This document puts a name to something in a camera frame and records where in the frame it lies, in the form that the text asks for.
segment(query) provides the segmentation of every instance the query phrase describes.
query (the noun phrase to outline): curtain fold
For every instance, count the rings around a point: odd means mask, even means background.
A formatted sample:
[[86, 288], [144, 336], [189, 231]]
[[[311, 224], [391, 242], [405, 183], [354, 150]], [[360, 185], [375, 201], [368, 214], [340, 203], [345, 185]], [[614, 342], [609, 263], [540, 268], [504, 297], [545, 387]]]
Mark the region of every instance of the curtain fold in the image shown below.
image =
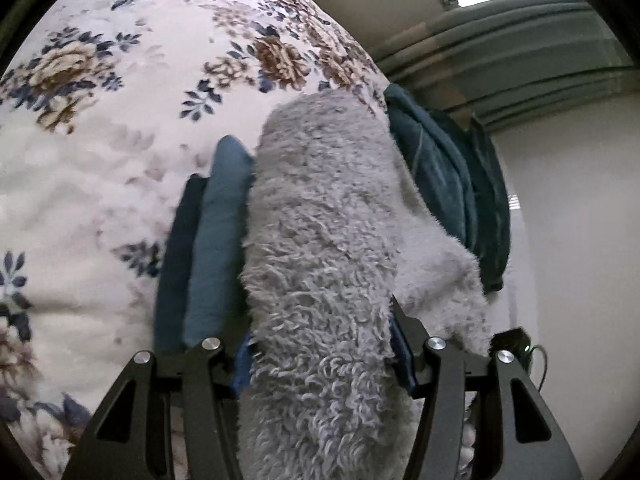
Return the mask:
[[465, 128], [475, 114], [489, 131], [640, 88], [640, 71], [584, 0], [460, 7], [372, 55], [422, 106]]

